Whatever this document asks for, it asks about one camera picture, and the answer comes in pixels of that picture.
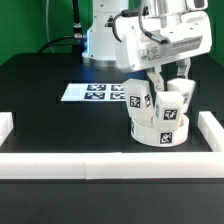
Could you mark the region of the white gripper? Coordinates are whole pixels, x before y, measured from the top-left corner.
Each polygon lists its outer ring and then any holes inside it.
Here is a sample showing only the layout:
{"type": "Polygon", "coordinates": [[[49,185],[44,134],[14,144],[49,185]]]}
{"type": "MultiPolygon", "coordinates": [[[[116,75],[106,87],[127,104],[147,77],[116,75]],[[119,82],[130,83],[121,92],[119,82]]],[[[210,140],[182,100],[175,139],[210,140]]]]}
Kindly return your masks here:
{"type": "Polygon", "coordinates": [[[187,79],[190,57],[208,53],[212,45],[211,26],[203,11],[181,15],[181,22],[162,27],[159,18],[143,20],[144,28],[157,41],[147,37],[139,27],[137,17],[119,18],[116,21],[115,41],[117,67],[122,72],[147,70],[156,92],[164,90],[160,65],[176,62],[177,76],[187,79]]]}

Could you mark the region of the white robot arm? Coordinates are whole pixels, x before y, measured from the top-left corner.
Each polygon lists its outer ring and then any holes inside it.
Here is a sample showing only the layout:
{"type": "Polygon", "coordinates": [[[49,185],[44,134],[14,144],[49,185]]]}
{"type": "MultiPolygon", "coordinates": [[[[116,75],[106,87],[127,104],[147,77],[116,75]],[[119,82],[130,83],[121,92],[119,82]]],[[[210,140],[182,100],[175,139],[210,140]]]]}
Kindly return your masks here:
{"type": "Polygon", "coordinates": [[[186,78],[190,59],[210,51],[208,0],[92,0],[93,23],[87,31],[86,63],[145,70],[157,91],[165,89],[161,66],[174,62],[186,78]]]}

